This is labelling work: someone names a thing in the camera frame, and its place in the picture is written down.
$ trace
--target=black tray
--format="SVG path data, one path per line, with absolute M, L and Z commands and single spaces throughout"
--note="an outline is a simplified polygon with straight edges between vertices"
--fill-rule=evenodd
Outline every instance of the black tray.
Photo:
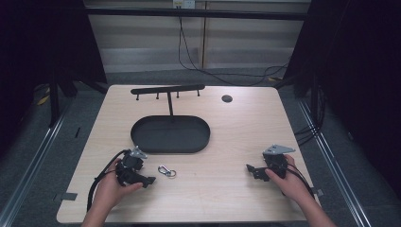
M 146 153 L 194 153 L 209 143 L 209 125 L 192 115 L 151 115 L 131 129 L 134 145 Z

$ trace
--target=carabiner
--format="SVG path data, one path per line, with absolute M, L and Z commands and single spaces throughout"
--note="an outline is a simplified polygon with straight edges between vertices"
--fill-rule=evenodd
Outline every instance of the carabiner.
M 175 170 L 169 170 L 167 167 L 161 165 L 157 168 L 160 173 L 165 174 L 169 178 L 174 178 L 177 175 Z

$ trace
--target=table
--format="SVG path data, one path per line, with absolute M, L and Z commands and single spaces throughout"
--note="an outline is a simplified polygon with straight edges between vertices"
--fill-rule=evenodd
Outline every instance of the table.
M 169 115 L 167 95 L 131 94 L 133 88 L 154 86 L 114 85 L 109 89 L 78 166 L 67 189 L 78 193 L 63 201 L 57 220 L 79 223 L 86 213 L 94 177 L 115 154 L 133 148 L 131 127 L 147 115 Z M 232 102 L 222 101 L 229 95 Z M 173 96 L 176 115 L 195 115 L 205 120 L 211 135 L 207 147 L 192 154 L 149 154 L 139 172 L 156 181 L 127 196 L 107 222 L 129 223 L 224 223 L 304 220 L 293 201 L 272 182 L 255 180 L 246 168 L 266 166 L 262 151 L 272 144 L 295 148 L 297 167 L 312 186 L 302 153 L 289 125 L 277 91 L 259 87 L 207 86 L 197 92 Z M 177 171 L 169 179 L 158 172 L 165 165 Z

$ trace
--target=person's left hand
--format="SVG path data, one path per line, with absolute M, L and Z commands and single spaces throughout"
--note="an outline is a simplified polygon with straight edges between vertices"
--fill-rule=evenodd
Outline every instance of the person's left hand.
M 112 210 L 121 200 L 133 191 L 143 186 L 142 183 L 133 183 L 127 186 L 121 186 L 115 175 L 115 165 L 121 159 L 117 158 L 110 165 L 106 176 L 97 186 L 93 206 L 100 206 Z

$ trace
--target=forearm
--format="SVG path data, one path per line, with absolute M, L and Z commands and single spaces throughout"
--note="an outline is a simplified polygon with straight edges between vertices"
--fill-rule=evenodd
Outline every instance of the forearm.
M 103 226 L 111 209 L 105 207 L 92 206 L 85 216 L 81 227 Z
M 298 200 L 297 203 L 301 207 L 310 227 L 336 226 L 330 219 L 330 217 L 325 214 L 320 205 L 311 197 L 306 197 Z

